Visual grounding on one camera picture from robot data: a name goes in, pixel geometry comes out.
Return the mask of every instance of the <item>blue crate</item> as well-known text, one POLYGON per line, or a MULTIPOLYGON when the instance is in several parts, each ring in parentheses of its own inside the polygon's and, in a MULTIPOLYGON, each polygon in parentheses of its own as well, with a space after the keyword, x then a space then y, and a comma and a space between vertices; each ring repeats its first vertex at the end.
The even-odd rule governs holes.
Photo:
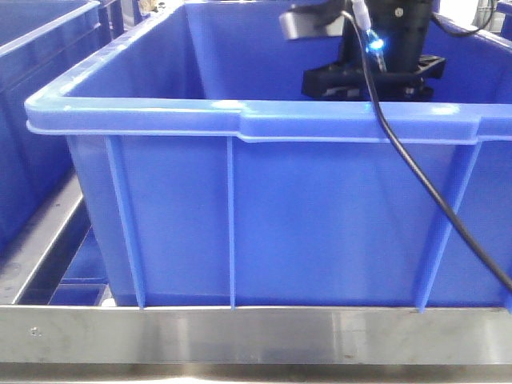
MULTIPOLYGON (((176 5, 27 101, 67 136, 116 302, 510 306, 371 104, 305 101, 339 39, 286 42, 289 6, 176 5)), ((512 44, 432 26, 425 52, 447 57, 434 101, 383 109, 510 271, 512 44)))
POLYGON ((26 130, 23 103, 99 48, 97 6, 0 0, 0 252, 71 168, 65 140, 26 130))

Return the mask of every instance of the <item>black cable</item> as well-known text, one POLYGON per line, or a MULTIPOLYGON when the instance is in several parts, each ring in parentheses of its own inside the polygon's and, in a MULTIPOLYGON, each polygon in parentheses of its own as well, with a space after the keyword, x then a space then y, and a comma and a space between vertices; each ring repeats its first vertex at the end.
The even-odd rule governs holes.
POLYGON ((448 34, 449 36, 453 36, 454 38, 467 38, 468 36, 472 36, 472 35, 480 32, 481 30, 484 30, 490 24, 490 22, 493 19, 494 12, 496 11, 496 0, 490 0, 490 4, 491 4, 491 6, 490 6, 491 9, 490 9, 489 18, 486 20, 486 22, 483 24, 483 26, 480 26, 476 30, 468 30, 466 32, 453 32, 452 30, 447 29, 442 24, 441 20, 439 20, 439 18, 436 14, 432 14, 432 22, 434 22, 434 24, 436 26, 441 28, 442 31, 445 32, 446 34, 448 34))
POLYGON ((454 228, 461 235, 462 240, 468 245, 469 248, 480 258, 480 260, 485 264, 485 266, 496 276, 496 278, 502 282, 502 284, 512 292, 512 279, 508 276, 508 274, 503 271, 500 266, 496 263, 495 260, 492 259, 491 256, 484 251, 484 249, 478 244, 476 239, 473 238, 471 233, 468 231, 462 220, 457 216, 457 214, 452 210, 450 204, 444 199, 444 197, 439 193, 434 184, 428 179, 425 173, 422 171, 421 167, 416 163, 414 158, 410 155, 407 149, 403 146, 403 144, 398 139, 397 135, 393 132, 390 124, 386 120, 384 113, 382 112, 382 108, 380 106, 380 101, 378 100, 377 89, 375 88, 374 78, 371 73, 370 64, 368 62, 368 57, 366 56, 366 41, 361 34, 360 29, 356 25, 356 22, 351 14, 346 11, 342 12, 343 17, 350 21, 352 26, 355 29, 355 33, 357 35, 359 41, 359 47, 361 48, 361 59, 362 59, 362 69, 366 80, 366 85, 368 86, 368 91, 370 92, 370 99, 372 101, 374 112, 377 117, 377 120, 381 126, 381 128, 386 133, 386 136, 393 144, 393 147, 396 151, 402 156, 403 160, 409 166, 409 168, 413 171, 414 175, 418 178, 421 184, 426 188, 430 196, 433 200, 439 205, 444 214, 448 217, 454 228))

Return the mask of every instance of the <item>black device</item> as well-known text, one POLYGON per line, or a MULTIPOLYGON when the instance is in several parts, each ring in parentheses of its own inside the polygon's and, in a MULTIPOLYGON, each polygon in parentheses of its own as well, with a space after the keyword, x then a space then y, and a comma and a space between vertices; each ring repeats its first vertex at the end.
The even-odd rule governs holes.
MULTIPOLYGON (((372 73, 381 100, 428 101, 433 89, 428 78, 440 78, 445 59, 422 55, 426 32, 432 15, 432 0, 366 0, 372 30, 384 43, 382 48, 386 72, 372 62, 372 73)), ((316 13, 318 27, 339 17, 342 10, 351 12, 351 0, 329 0, 320 5, 296 7, 298 13, 316 13)), ((343 26, 338 60, 304 72, 302 92, 315 99, 367 100, 362 72, 361 52, 351 24, 343 26)))

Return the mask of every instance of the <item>black mount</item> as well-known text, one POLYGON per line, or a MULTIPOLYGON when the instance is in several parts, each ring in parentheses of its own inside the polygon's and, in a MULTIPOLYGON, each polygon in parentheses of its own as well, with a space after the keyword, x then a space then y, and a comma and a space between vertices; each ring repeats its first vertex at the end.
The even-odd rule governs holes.
MULTIPOLYGON (((378 96, 383 101, 429 101, 434 90, 426 86, 427 78, 441 78, 446 60, 423 55, 413 73, 373 72, 378 96)), ((319 100, 363 101, 368 99, 362 68, 334 62, 304 72, 302 93, 319 100)))

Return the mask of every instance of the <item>plastic crate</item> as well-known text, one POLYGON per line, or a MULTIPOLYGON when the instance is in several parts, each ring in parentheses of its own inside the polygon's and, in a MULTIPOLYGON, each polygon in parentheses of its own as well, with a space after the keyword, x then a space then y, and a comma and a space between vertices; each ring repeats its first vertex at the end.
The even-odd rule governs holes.
POLYGON ((97 3, 0 0, 0 252, 71 167, 26 129, 25 99, 99 48, 97 3))
MULTIPOLYGON (((339 39, 285 41, 289 6, 186 2, 27 101, 30 130, 67 136, 116 302, 508 305, 371 104, 301 95, 339 39)), ((448 60, 434 102, 383 109, 510 270, 512 44, 432 26, 425 52, 448 60)))

